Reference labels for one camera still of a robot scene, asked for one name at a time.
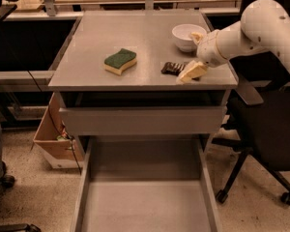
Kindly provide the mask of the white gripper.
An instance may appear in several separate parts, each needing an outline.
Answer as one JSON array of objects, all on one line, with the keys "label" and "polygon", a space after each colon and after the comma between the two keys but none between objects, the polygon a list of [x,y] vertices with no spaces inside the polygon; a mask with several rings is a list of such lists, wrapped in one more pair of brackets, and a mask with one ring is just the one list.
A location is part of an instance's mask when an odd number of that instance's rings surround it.
[{"label": "white gripper", "polygon": [[210,32],[204,37],[198,32],[190,33],[193,42],[198,44],[196,55],[201,62],[190,61],[176,79],[179,84],[191,83],[195,78],[206,74],[208,67],[216,68],[227,62],[218,50],[217,35],[218,31]]}]

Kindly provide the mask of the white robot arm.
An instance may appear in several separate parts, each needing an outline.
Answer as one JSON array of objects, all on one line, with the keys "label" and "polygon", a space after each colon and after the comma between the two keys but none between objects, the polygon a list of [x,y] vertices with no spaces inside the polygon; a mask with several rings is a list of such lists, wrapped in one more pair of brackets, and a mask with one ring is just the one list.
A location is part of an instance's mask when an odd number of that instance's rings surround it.
[{"label": "white robot arm", "polygon": [[272,52],[290,74],[290,16],[275,0],[256,0],[232,25],[204,35],[197,43],[198,61],[190,61],[177,77],[191,83],[207,72],[238,56]]}]

